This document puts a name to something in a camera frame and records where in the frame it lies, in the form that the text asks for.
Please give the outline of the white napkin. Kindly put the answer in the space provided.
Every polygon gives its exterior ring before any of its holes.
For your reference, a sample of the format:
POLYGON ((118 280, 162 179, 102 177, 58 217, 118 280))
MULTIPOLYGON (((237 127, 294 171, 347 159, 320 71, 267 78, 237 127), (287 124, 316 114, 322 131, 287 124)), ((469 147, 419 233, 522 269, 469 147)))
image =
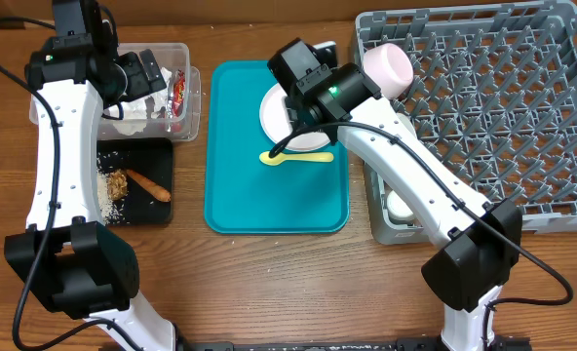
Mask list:
POLYGON ((167 112, 169 89, 163 89, 150 96, 132 102, 122 102, 124 119, 116 121, 114 128, 124 136, 142 132, 149 119, 164 118, 167 112))

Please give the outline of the brown food chunk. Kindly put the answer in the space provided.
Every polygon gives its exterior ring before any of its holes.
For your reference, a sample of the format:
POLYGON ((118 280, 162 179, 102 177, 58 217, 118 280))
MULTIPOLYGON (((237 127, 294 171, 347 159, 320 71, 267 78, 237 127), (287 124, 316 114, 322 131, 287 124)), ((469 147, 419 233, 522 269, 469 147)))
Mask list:
POLYGON ((127 174, 117 170, 107 176, 107 195, 111 201, 118 201, 128 194, 127 174))

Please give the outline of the white cup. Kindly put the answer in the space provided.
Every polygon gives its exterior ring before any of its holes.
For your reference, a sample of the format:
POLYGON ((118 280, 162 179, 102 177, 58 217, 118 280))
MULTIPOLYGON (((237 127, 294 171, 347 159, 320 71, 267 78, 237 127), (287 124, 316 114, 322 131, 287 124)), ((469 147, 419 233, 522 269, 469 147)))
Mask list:
POLYGON ((413 222, 415 215, 405 201, 393 190, 386 197, 386 209, 392 222, 413 222))

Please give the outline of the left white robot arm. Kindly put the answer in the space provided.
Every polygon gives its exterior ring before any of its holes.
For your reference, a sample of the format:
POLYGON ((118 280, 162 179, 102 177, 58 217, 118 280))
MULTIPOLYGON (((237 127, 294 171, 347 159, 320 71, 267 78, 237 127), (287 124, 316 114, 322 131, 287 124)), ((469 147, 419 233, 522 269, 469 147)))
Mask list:
POLYGON ((118 53, 117 27, 91 1, 55 6, 55 35, 30 58, 19 85, 38 115, 37 176, 25 231, 4 256, 52 313, 99 327, 125 350, 183 350, 177 326, 142 294, 134 249, 104 224, 97 198, 97 133, 105 110, 155 93, 154 58, 118 53))

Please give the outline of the yellow plastic spoon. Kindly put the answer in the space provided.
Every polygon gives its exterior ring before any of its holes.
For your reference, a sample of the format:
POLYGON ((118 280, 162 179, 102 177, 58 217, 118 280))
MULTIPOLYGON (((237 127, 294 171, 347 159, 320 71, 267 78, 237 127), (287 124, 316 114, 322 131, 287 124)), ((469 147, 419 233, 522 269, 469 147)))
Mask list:
POLYGON ((287 161, 330 163, 334 160, 334 155, 330 152, 313 153, 280 153, 275 157, 270 156, 269 151, 264 151, 259 155, 259 161, 267 166, 279 166, 287 161))

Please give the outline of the small pink bowl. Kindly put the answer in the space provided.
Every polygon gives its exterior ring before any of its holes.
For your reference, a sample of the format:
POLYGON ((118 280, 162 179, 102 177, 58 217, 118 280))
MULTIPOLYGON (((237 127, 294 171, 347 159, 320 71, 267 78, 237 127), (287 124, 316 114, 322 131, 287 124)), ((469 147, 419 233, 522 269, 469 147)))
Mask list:
POLYGON ((382 96, 387 99, 398 98, 414 78, 409 57, 399 46, 392 43, 366 51, 363 68, 380 88, 382 96))

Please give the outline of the white green bowl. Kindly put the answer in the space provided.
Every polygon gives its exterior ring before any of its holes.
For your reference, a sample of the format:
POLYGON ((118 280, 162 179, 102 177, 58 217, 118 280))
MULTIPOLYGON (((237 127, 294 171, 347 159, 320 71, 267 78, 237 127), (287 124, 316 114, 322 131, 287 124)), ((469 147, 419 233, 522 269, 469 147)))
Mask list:
POLYGON ((410 119, 401 112, 397 113, 397 118, 398 118, 399 122, 401 123, 401 125, 398 127, 398 130, 396 132, 396 136, 402 142, 407 142, 410 137, 412 137, 413 139, 417 139, 417 133, 416 133, 414 126, 413 126, 412 122, 410 121, 410 119))

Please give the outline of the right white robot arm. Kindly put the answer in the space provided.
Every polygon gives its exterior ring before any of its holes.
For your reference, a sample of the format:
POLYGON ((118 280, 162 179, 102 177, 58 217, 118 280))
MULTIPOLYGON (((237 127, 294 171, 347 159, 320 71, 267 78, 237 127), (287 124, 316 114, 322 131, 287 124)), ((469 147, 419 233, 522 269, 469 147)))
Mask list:
POLYGON ((510 200, 491 203, 450 172, 403 124, 391 100, 413 78, 405 62, 347 63, 331 68, 315 58, 301 63, 274 58, 268 67, 305 125, 302 134, 325 132, 360 156, 400 195, 418 217, 437 253, 421 268, 444 305, 444 326, 433 341, 399 340, 408 350, 498 350, 508 341, 495 336, 492 313, 505 303, 502 287, 524 256, 565 289, 574 291, 553 267, 520 245, 522 214, 510 200))

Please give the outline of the red ketchup packet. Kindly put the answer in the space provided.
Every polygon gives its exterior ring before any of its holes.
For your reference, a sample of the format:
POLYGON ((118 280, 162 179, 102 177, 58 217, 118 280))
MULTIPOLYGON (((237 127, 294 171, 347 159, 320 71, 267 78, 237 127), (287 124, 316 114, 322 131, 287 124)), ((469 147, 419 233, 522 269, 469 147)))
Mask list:
POLYGON ((166 109, 166 118, 168 119, 166 130, 168 132, 178 133, 182 129, 181 118, 184 116, 185 88, 185 73, 182 70, 178 70, 173 76, 171 90, 168 95, 166 109))

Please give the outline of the large white plate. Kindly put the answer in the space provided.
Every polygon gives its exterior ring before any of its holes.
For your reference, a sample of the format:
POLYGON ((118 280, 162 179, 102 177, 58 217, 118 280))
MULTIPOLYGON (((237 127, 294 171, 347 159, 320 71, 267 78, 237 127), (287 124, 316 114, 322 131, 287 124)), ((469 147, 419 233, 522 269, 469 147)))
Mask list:
MULTIPOLYGON (((273 143, 278 143, 293 132, 286 107, 286 92, 280 84, 275 84, 264 96, 259 108, 259 120, 264 133, 273 143)), ((330 143, 325 133, 313 132, 296 136, 286 149, 295 152, 315 151, 330 143)))

